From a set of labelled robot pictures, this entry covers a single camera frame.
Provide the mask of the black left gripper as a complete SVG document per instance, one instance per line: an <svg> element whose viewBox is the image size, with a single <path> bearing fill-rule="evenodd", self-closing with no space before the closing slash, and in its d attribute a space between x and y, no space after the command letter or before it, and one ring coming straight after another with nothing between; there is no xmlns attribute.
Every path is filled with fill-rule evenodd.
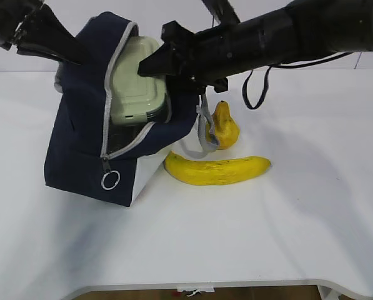
<svg viewBox="0 0 373 300"><path fill-rule="evenodd" d="M86 47L67 31L44 1L0 0L1 48L10 50L18 27L19 55L77 65L89 60Z"/></svg>

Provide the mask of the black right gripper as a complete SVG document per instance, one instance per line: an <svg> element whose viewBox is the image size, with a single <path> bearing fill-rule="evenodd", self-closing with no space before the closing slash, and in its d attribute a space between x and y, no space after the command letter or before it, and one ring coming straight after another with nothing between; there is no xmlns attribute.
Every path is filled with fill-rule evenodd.
<svg viewBox="0 0 373 300"><path fill-rule="evenodd" d="M196 33L182 27L177 21L162 26L164 44L139 63L140 76L182 76L203 86L212 86L217 93L228 90L225 76L210 74L216 66L224 38L225 26L216 26Z"/></svg>

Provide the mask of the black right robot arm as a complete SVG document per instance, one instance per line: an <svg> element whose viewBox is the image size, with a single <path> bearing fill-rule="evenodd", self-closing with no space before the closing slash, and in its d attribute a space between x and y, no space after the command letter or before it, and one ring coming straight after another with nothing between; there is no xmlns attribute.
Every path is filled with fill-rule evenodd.
<svg viewBox="0 0 373 300"><path fill-rule="evenodd" d="M228 1L206 1L217 26L197 33L162 27L162 46L139 63L143 77L171 76L227 91L229 76L335 53L373 52L373 1L292 1L241 21Z"/></svg>

